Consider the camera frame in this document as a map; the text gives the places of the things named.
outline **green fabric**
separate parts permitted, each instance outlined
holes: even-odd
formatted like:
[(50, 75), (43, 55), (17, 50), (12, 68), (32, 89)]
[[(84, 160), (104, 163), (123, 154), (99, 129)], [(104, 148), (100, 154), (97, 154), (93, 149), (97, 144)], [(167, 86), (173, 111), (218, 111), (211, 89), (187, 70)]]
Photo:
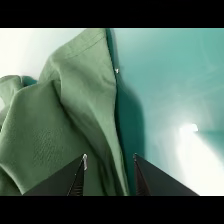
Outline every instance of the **green fabric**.
[(128, 195), (115, 95), (104, 29), (86, 29), (60, 47), (37, 84), (0, 79), (0, 195), (24, 194), (83, 153), (84, 195)]

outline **folded green garment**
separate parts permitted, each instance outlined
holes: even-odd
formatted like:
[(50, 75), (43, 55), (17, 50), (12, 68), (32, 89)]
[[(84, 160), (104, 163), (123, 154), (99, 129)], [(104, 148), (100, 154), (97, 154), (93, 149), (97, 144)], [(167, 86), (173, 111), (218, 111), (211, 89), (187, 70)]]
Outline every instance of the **folded green garment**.
[(84, 195), (128, 195), (115, 95), (105, 29), (86, 29), (55, 51), (37, 84), (1, 78), (0, 195), (24, 194), (83, 153)]

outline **cloth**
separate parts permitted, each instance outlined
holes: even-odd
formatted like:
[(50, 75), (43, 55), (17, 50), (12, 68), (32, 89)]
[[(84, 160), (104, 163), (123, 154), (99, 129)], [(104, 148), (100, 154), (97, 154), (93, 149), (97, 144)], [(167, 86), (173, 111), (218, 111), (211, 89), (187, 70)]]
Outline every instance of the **cloth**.
[(105, 29), (86, 29), (56, 50), (37, 84), (0, 79), (0, 195), (24, 194), (83, 153), (84, 195), (128, 195), (115, 96)]

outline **teal table surface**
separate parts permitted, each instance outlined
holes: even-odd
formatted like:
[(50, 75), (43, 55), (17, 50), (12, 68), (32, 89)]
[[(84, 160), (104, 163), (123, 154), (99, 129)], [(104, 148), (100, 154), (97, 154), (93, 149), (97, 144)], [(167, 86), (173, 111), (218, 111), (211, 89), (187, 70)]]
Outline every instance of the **teal table surface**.
[(224, 195), (224, 29), (108, 29), (132, 194), (138, 153), (199, 195)]

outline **green cloth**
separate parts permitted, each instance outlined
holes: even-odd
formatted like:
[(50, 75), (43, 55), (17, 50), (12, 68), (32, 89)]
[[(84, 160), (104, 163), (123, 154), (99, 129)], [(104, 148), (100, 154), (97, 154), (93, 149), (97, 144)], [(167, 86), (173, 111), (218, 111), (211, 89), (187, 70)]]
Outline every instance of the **green cloth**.
[(24, 194), (83, 153), (84, 195), (128, 195), (115, 95), (105, 29), (86, 29), (55, 51), (37, 84), (0, 79), (0, 195)]

